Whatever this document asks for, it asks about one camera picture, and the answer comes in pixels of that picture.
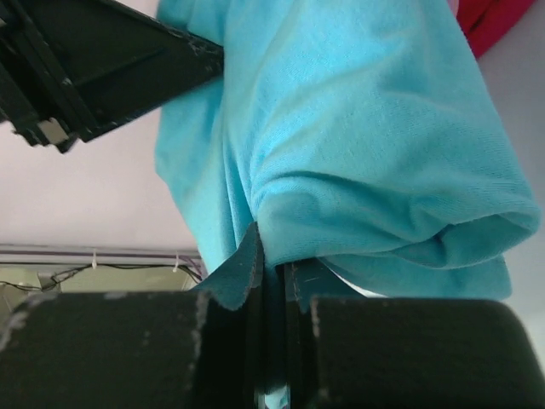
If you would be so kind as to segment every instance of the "black cable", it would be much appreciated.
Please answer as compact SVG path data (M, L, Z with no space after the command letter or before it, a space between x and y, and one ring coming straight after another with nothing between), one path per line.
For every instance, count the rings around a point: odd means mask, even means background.
M101 266L109 267L109 268L116 268L116 269L119 269L119 270L142 270L144 268L167 268L167 267L172 267L172 266L166 265L166 264L165 265L140 265L140 266L138 266L138 265L136 265L136 266L135 265L123 265L123 264L101 264ZM59 273L55 273L50 277L51 281L53 281L53 284L48 285L46 287L36 287L35 285L19 285L19 284L15 284L15 283L9 283L8 281L0 281L0 285L7 285L7 286L14 287L14 288L16 288L18 290L22 290L22 291L51 291L57 285L64 283L68 279L71 279L72 277L74 277L76 274L81 273L82 271L84 271L84 270L86 270L88 268L91 268L91 267L92 267L91 264L87 264L87 265L84 265L84 266L81 266L81 267L70 268L68 270L60 271ZM193 280L193 282L195 284L198 284L201 281L203 281L203 279L197 273L192 271L187 266L180 265L180 266L178 266L178 269L182 270L187 275L189 275L189 277Z

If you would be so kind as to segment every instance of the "red fabric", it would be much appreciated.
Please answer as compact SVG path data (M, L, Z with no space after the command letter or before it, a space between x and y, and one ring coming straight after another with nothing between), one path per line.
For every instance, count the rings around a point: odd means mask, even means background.
M536 0L461 0L458 23L476 58L503 37Z

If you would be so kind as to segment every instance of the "black plastic part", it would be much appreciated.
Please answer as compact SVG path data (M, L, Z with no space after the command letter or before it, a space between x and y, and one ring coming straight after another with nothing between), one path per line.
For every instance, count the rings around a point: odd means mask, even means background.
M313 401L319 387L317 351L310 312L312 299L317 294L324 293L333 297L356 299L364 297L340 281L317 259L285 264L282 270L286 302L285 350L290 407L302 409Z
M222 48L112 0L0 0L0 112L66 152L222 73Z
M0 333L0 407L263 409L262 275L254 225L219 291L31 298Z
M191 407L203 294L38 296L6 323L0 407Z
M318 408L543 409L525 331L499 302L318 298Z

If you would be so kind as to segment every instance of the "scuffed black surface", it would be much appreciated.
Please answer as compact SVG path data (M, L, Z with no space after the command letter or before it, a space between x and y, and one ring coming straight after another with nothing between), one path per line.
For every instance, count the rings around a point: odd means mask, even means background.
M27 314L24 326L0 352L0 407L187 407L199 297L62 294L23 304L15 313Z
M317 259L290 263L280 269L285 287L285 341L287 379L294 409L306 407L317 394L316 343L310 312L311 301L323 297L364 298L340 281Z
M254 223L237 251L192 291L213 298L193 406L262 409L263 247Z
M315 301L318 407L545 407L525 332L496 302Z

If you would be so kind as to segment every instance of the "black bracket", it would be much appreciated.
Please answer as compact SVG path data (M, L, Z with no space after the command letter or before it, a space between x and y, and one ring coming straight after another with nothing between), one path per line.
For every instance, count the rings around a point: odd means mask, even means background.
M221 75L220 46L112 0L0 0L0 118L67 152Z

